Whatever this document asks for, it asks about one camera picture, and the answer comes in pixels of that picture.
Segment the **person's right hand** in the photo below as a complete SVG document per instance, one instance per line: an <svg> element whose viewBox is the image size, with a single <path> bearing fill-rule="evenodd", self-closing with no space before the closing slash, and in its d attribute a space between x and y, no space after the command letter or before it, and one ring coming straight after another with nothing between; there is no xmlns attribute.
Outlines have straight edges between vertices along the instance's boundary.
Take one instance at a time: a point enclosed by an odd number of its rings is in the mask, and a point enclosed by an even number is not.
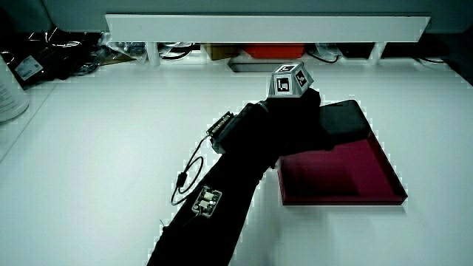
<svg viewBox="0 0 473 266"><path fill-rule="evenodd" d="M282 145L282 155L330 151L333 138L321 125L321 95L302 62L278 66L270 77L268 97L260 104L270 114L271 137Z"/></svg>

